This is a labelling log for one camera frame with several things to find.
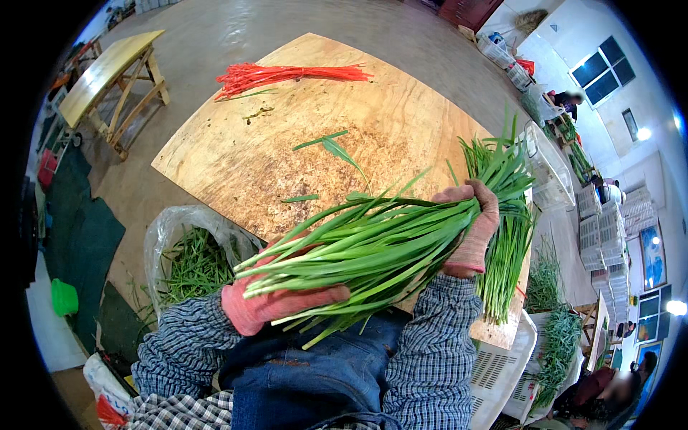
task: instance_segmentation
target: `ceiling light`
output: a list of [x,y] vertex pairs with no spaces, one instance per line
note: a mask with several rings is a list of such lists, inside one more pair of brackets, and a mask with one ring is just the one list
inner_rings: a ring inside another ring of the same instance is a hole
[[650,136],[652,136],[652,132],[649,129],[643,127],[642,129],[638,130],[639,140],[647,140]]
[[687,306],[682,301],[671,300],[667,303],[667,311],[674,315],[682,316],[686,315]]

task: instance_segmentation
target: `concrete floor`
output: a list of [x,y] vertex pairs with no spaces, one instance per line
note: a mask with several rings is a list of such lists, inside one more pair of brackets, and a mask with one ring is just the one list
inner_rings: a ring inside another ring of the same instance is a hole
[[[430,9],[407,0],[184,0],[124,20],[102,38],[103,48],[134,34],[165,29],[154,43],[171,104],[149,109],[126,162],[91,132],[84,143],[93,165],[94,196],[101,196],[127,232],[112,262],[109,280],[133,305],[130,283],[145,284],[143,241],[150,222],[165,207],[197,200],[150,167],[177,128],[218,88],[215,77],[227,65],[257,61],[284,43],[313,32],[368,52],[411,74],[455,103],[488,131],[502,132],[504,102],[528,115],[506,74]],[[145,84],[140,91],[145,94]],[[577,249],[577,213],[564,209],[541,218],[562,264],[566,296],[591,303],[595,294]],[[147,298],[136,288],[139,302]]]

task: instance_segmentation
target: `person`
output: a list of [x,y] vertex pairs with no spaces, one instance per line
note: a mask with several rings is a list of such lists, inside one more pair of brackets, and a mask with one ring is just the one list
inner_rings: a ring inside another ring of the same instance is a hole
[[[482,303],[474,276],[499,222],[497,198],[477,180],[435,202],[475,196],[482,212],[419,294],[413,316],[396,308],[300,347],[303,334],[269,321],[346,300],[346,286],[283,290],[243,299],[261,275],[168,308],[131,366],[140,393],[134,429],[467,429],[476,352],[469,328]],[[275,256],[266,257],[257,266]],[[219,370],[220,391],[209,395]]]
[[618,370],[603,367],[559,396],[548,414],[567,418],[576,427],[585,427],[589,420],[609,421],[628,408],[641,386],[639,374],[629,378],[615,378]]
[[602,179],[598,175],[593,175],[589,181],[597,188],[597,193],[600,197],[600,203],[613,201],[616,204],[623,204],[626,201],[626,193],[622,192],[618,180],[612,178]]
[[547,93],[547,96],[555,106],[563,107],[564,110],[570,113],[574,121],[578,120],[577,105],[583,102],[583,97],[580,94],[570,94],[567,91],[556,94],[554,90],[552,90]]
[[632,401],[628,407],[622,409],[615,416],[610,416],[607,419],[597,418],[589,420],[587,418],[571,418],[569,419],[571,425],[574,425],[580,429],[588,430],[620,430],[625,426],[631,415],[638,408],[638,404],[640,403],[640,399],[643,394],[643,387],[645,386],[649,376],[652,375],[652,372],[654,372],[656,366],[657,355],[650,351],[643,355],[643,361],[640,365],[637,365],[635,362],[631,363],[631,376],[632,378],[639,380],[640,383],[633,389]]
[[627,328],[624,332],[624,323],[619,323],[619,325],[616,327],[616,337],[618,337],[619,339],[627,338],[631,335],[631,333],[633,333],[633,330],[636,329],[636,324],[633,321],[628,321],[626,327]]

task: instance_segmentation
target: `plastic bag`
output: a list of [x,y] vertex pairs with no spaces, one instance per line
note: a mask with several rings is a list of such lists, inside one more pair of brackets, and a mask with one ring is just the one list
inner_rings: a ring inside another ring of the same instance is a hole
[[523,67],[529,75],[534,75],[535,74],[535,62],[530,61],[530,60],[516,60],[516,63],[519,63],[521,67]]
[[[86,360],[83,372],[86,383],[91,387],[99,402],[102,402],[101,397],[104,398],[114,412],[124,418],[128,417],[135,410],[135,405],[129,392],[122,387],[97,353]],[[111,420],[103,419],[106,417],[101,417],[99,414],[98,418],[101,419],[104,428],[118,428],[118,426],[109,422]]]
[[224,248],[232,267],[253,257],[264,247],[264,243],[253,234],[205,205],[165,208],[148,227],[143,242],[146,280],[158,322],[166,307],[159,291],[167,291],[167,285],[161,279],[170,270],[170,261],[160,256],[163,250],[181,238],[182,224],[205,228],[212,234],[217,244]]
[[544,91],[544,85],[531,85],[528,91],[521,96],[523,108],[540,127],[545,127],[545,121],[556,118],[566,112],[563,107],[552,106],[545,100],[543,97]]

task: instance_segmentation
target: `green bucket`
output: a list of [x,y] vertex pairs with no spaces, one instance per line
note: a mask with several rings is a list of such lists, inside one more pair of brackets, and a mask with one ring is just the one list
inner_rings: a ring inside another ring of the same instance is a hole
[[76,314],[79,310],[79,298],[76,288],[55,278],[51,285],[52,308],[58,316]]

